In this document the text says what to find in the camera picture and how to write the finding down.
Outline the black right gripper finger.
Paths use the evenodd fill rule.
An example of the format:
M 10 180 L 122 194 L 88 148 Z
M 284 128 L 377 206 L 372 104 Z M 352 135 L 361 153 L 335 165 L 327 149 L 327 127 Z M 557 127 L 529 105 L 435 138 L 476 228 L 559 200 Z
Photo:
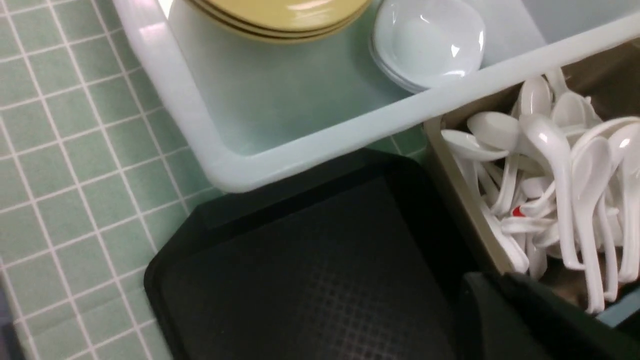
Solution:
M 637 360 L 639 342 L 519 273 L 464 274 L 460 360 Z

